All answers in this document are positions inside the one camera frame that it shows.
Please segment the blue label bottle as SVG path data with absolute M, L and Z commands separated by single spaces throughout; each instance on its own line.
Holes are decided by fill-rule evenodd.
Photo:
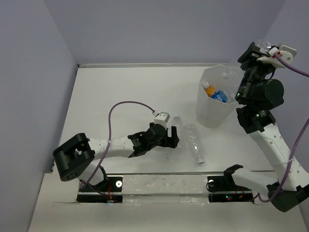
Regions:
M 218 90 L 211 96 L 211 98 L 223 103 L 228 103 L 229 101 L 227 93 L 223 90 Z

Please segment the orange juice bottle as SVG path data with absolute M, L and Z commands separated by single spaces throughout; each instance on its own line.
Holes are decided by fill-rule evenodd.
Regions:
M 212 97 L 215 94 L 215 88 L 208 82 L 205 81 L 201 85 L 209 97 Z

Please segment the clear bottle grey cap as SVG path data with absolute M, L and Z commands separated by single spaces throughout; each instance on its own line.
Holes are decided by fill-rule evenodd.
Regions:
M 173 123 L 174 123 L 174 126 L 177 128 L 177 135 L 178 135 L 178 138 L 179 138 L 179 142 L 178 142 L 177 147 L 181 148 L 182 147 L 182 130 L 181 130 L 181 119 L 180 119 L 180 117 L 175 116 L 173 118 Z

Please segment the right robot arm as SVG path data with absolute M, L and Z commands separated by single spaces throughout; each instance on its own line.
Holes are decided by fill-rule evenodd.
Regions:
M 271 110 L 284 102 L 284 87 L 274 79 L 279 68 L 293 70 L 291 62 L 297 51 L 286 45 L 261 48 L 251 43 L 238 58 L 243 78 L 235 95 L 241 127 L 259 146 L 276 178 L 248 171 L 233 165 L 224 171 L 222 184 L 226 189 L 245 187 L 256 192 L 263 203 L 287 212 L 309 196 L 309 173 L 295 158 L 295 148 L 289 148 L 280 134 Z

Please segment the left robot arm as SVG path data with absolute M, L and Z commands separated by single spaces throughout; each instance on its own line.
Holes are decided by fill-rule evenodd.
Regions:
M 140 157 L 157 146 L 175 149 L 179 141 L 175 126 L 168 136 L 167 128 L 151 123 L 147 131 L 111 141 L 91 139 L 85 133 L 78 133 L 56 148 L 53 157 L 61 181 L 78 179 L 101 191 L 106 188 L 107 179 L 102 163 L 95 164 L 95 160 Z

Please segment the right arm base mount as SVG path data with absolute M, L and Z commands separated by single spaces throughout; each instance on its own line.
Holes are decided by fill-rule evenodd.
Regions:
M 229 184 L 223 175 L 208 176 L 206 189 L 209 192 L 210 203 L 254 203 L 251 189 Z

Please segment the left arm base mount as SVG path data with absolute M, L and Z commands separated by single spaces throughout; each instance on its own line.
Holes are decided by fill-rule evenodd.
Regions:
M 122 188 L 123 176 L 109 175 L 108 181 L 79 188 L 76 201 L 78 203 L 122 203 Z

